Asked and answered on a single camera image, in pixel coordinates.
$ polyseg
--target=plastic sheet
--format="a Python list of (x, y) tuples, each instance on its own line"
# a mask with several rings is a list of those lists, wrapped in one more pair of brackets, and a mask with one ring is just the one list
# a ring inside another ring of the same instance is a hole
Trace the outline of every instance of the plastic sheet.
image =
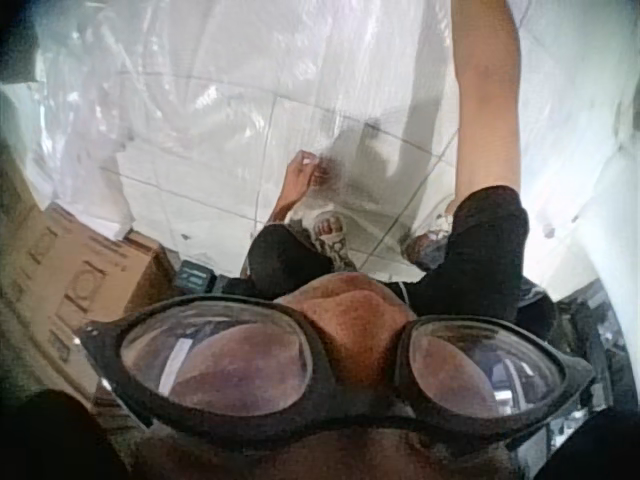
[[(547, 2), (510, 3), (522, 23), (531, 264), (545, 254), (545, 232), (570, 231), (617, 147), (616, 107), (638, 64), (626, 53), (637, 7), (574, 0), (552, 2), (545, 13)], [(234, 274), (288, 160), (305, 148), (340, 174), (312, 196), (314, 208), (330, 201), (350, 215), (352, 248), (364, 262), (372, 253), (397, 261), (397, 249), (392, 256), (382, 248), (396, 242), (397, 225), (414, 227), (424, 205), (452, 192), (449, 182), (425, 188), (440, 159), (455, 167), (449, 4), (46, 3), (37, 17), (41, 144), (56, 194), (94, 228), (117, 234), (133, 221), (181, 254)], [(588, 56), (583, 39), (593, 47)]]

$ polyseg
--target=grout line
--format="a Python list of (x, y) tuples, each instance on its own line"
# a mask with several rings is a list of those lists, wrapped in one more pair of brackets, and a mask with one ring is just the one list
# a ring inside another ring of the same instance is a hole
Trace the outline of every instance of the grout line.
[(189, 80), (189, 79), (193, 79), (193, 80), (198, 80), (198, 81), (204, 81), (204, 82), (211, 82), (211, 83), (216, 83), (216, 84), (220, 84), (220, 85), (224, 85), (224, 86), (229, 86), (229, 87), (235, 87), (235, 88), (244, 88), (247, 90), (254, 90), (254, 91), (259, 91), (262, 93), (268, 93), (269, 95), (274, 95), (276, 97), (276, 99), (282, 99), (282, 100), (287, 100), (289, 102), (294, 102), (294, 103), (298, 103), (300, 105), (305, 105), (307, 107), (311, 107), (311, 108), (316, 108), (318, 110), (322, 110), (326, 113), (330, 113), (332, 115), (336, 115), (336, 116), (341, 116), (346, 120), (350, 120), (350, 121), (355, 121), (357, 123), (362, 124), (364, 127), (369, 127), (375, 131), (378, 131), (380, 133), (384, 133), (385, 135), (389, 135), (392, 138), (395, 138), (396, 140), (399, 140), (403, 143), (406, 143), (407, 145), (412, 146), (413, 148), (421, 151), (422, 153), (426, 153), (428, 155), (431, 155), (432, 157), (437, 157), (439, 156), (438, 154), (431, 152), (429, 150), (427, 150), (424, 147), (421, 147), (409, 140), (405, 140), (402, 137), (399, 137), (398, 135), (388, 132), (386, 130), (383, 130), (379, 127), (377, 127), (376, 125), (373, 125), (371, 123), (369, 123), (368, 121), (362, 120), (360, 118), (357, 117), (353, 117), (345, 112), (342, 112), (340, 110), (335, 110), (335, 109), (330, 109), (330, 108), (326, 108), (326, 107), (322, 107), (320, 105), (314, 104), (314, 103), (307, 103), (301, 100), (296, 100), (293, 99), (287, 95), (283, 95), (277, 92), (274, 92), (273, 90), (268, 90), (266, 88), (262, 88), (262, 87), (257, 87), (257, 86), (251, 86), (251, 85), (245, 85), (242, 83), (235, 83), (235, 82), (228, 82), (228, 81), (221, 81), (221, 80), (213, 80), (211, 78), (206, 78), (206, 77), (200, 77), (200, 76), (196, 76), (196, 75), (192, 75), (192, 76), (186, 76), (186, 75), (176, 75), (176, 74), (166, 74), (166, 73), (162, 73), (162, 72), (140, 72), (140, 73), (136, 73), (136, 74), (132, 74), (129, 71), (125, 71), (125, 72), (119, 72), (119, 74), (127, 74), (127, 75), (146, 75), (146, 76), (152, 76), (152, 77), (156, 77), (156, 76), (162, 76), (162, 77), (173, 77), (173, 78), (179, 78), (179, 79), (184, 79), (184, 80)]
[(273, 121), (273, 114), (276, 110), (276, 103), (278, 102), (278, 96), (273, 94), (273, 101), (271, 102), (271, 113), (269, 114), (269, 121), (267, 122), (267, 134), (264, 137), (264, 146), (262, 148), (262, 163), (260, 164), (260, 177), (258, 182), (258, 193), (256, 194), (256, 208), (253, 213), (253, 230), (255, 231), (258, 226), (258, 208), (260, 205), (260, 195), (262, 194), (262, 176), (264, 175), (264, 166), (267, 163), (267, 148), (269, 147), (269, 139), (271, 138), (271, 122)]
[(416, 198), (416, 196), (418, 195), (418, 192), (420, 192), (420, 190), (422, 189), (422, 187), (424, 187), (425, 183), (427, 182), (427, 179), (429, 178), (429, 176), (433, 173), (433, 171), (435, 170), (435, 168), (440, 164), (440, 162), (443, 162), (442, 160), (442, 156), (440, 157), (435, 157), (436, 161), (433, 164), (433, 167), (431, 167), (427, 173), (425, 174), (424, 178), (420, 181), (420, 184), (418, 185), (418, 187), (414, 190), (413, 194), (411, 195), (411, 197), (409, 198), (409, 201), (405, 204), (404, 208), (400, 211), (400, 213), (396, 216), (396, 218), (393, 220), (393, 222), (391, 222), (391, 225), (389, 226), (389, 228), (386, 230), (386, 232), (384, 232), (384, 235), (382, 235), (382, 237), (380, 238), (380, 240), (378, 240), (378, 242), (376, 243), (376, 245), (373, 247), (373, 249), (371, 250), (371, 252), (369, 254), (367, 254), (367, 258), (365, 259), (365, 261), (362, 263), (362, 265), (364, 266), (368, 261), (369, 258), (371, 258), (372, 256), (377, 257), (377, 255), (374, 255), (374, 252), (380, 247), (380, 245), (382, 245), (382, 243), (384, 242), (384, 239), (387, 238), (387, 235), (389, 235), (389, 233), (391, 233), (391, 230), (393, 230), (393, 228), (398, 224), (398, 222), (400, 221), (400, 218), (402, 217), (402, 215), (407, 211), (407, 209), (409, 208), (409, 205), (411, 205), (411, 202), (413, 202), (413, 200)]
[(189, 200), (189, 201), (191, 201), (191, 202), (197, 203), (197, 204), (199, 204), (199, 205), (202, 205), (203, 207), (213, 208), (214, 210), (218, 210), (219, 212), (227, 213), (227, 214), (229, 214), (229, 215), (233, 215), (233, 216), (235, 216), (235, 217), (244, 218), (245, 220), (250, 220), (250, 221), (252, 221), (252, 222), (254, 221), (254, 219), (253, 219), (253, 218), (251, 218), (251, 217), (247, 217), (247, 216), (242, 215), (242, 214), (240, 214), (240, 213), (232, 212), (232, 211), (230, 211), (230, 210), (225, 210), (224, 208), (220, 208), (220, 207), (216, 207), (216, 206), (213, 206), (213, 205), (209, 205), (209, 204), (207, 204), (207, 203), (201, 202), (200, 200), (196, 200), (195, 198), (191, 198), (191, 197), (189, 197), (189, 196), (187, 196), (187, 195), (183, 195), (182, 193), (174, 192), (173, 190), (165, 190), (165, 189), (163, 189), (163, 188), (160, 188), (158, 185), (153, 185), (153, 184), (151, 184), (151, 183), (143, 182), (143, 181), (141, 181), (141, 180), (138, 180), (137, 178), (129, 177), (129, 176), (127, 176), (127, 175), (123, 175), (123, 174), (121, 174), (121, 173), (114, 172), (113, 170), (110, 170), (110, 169), (108, 169), (108, 168), (106, 168), (106, 167), (100, 167), (100, 168), (101, 168), (102, 170), (107, 171), (107, 172), (114, 173), (114, 174), (118, 175), (119, 177), (123, 177), (123, 178), (126, 178), (127, 180), (132, 180), (132, 181), (134, 181), (134, 182), (138, 182), (138, 183), (140, 183), (140, 184), (142, 184), (142, 185), (147, 185), (147, 186), (149, 186), (149, 187), (157, 188), (157, 189), (158, 189), (158, 190), (160, 190), (161, 192), (170, 193), (171, 195), (175, 195), (176, 197), (184, 198), (185, 200)]

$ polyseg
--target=floor tile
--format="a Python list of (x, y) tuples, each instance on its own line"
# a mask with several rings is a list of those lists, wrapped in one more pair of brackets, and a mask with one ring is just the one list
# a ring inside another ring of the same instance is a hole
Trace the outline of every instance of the floor tile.
[(123, 77), (134, 144), (149, 145), (136, 151), (141, 163), (153, 161), (163, 190), (253, 218), (273, 95), (194, 79), (168, 88), (161, 80)]
[(176, 248), (183, 258), (237, 276), (251, 244), (254, 222), (162, 192)]
[(175, 249), (171, 227), (164, 211), (161, 191), (151, 185), (121, 177), (122, 191), (133, 215), (133, 229)]
[(116, 153), (120, 175), (149, 185), (157, 185), (153, 150), (152, 146), (142, 141), (128, 143), (124, 151)]
[[(440, 154), (457, 123), (445, 98), (452, 76), (449, 2), (333, 2), (331, 31), (309, 49), (314, 77), (285, 96), (345, 113)], [(457, 95), (457, 86), (451, 94)]]
[(138, 48), (130, 57), (139, 72), (275, 91), (290, 46), (313, 31), (318, 17), (307, 16), (315, 3), (275, 0), (268, 8), (251, 0), (155, 4), (152, 15), (138, 20)]
[(411, 234), (424, 233), (424, 225), (428, 223), (428, 219), (446, 207), (453, 199), (454, 192), (455, 169), (444, 161), (438, 162), (406, 210), (373, 252), (374, 255), (397, 263), (406, 263), (400, 253), (400, 244), (412, 236)]
[(315, 199), (344, 209), (395, 217), (419, 186), (434, 158), (385, 133), (340, 115), (279, 99), (262, 174), (258, 220), (268, 217), (289, 160), (299, 149), (328, 159), (330, 185)]

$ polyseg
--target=black device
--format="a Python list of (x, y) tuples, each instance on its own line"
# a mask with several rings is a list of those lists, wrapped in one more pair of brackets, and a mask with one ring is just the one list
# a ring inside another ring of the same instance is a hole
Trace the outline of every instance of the black device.
[(183, 295), (202, 295), (211, 293), (217, 276), (209, 267), (190, 260), (183, 260), (176, 272), (173, 286)]

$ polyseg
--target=clear plastic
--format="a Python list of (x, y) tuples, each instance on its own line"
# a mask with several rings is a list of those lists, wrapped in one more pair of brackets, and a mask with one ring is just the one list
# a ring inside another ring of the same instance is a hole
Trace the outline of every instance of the clear plastic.
[(451, 321), (415, 330), (411, 369), (422, 390), (463, 415), (515, 415), (557, 394), (562, 373), (547, 355), (489, 325)]
[(312, 370), (304, 335), (289, 317), (225, 302), (196, 302), (151, 317), (128, 334), (121, 355), (147, 388), (234, 416), (289, 407)]
[[(567, 234), (591, 196), (616, 150), (620, 92), (639, 71), (626, 53), (632, 2), (549, 13), (543, 3), (510, 1), (522, 23), (528, 264), (546, 254), (544, 232)], [(414, 227), (421, 203), (453, 192), (423, 188), (441, 156), (455, 165), (450, 0), (65, 0), (36, 13), (44, 164), (59, 201), (98, 230), (117, 235), (135, 216), (162, 241), (184, 233), (132, 205), (119, 176), (264, 223), (300, 148), (336, 166), (312, 200), (368, 233), (353, 245), (365, 254), (399, 232), (397, 217)], [(576, 47), (586, 40), (593, 48)]]

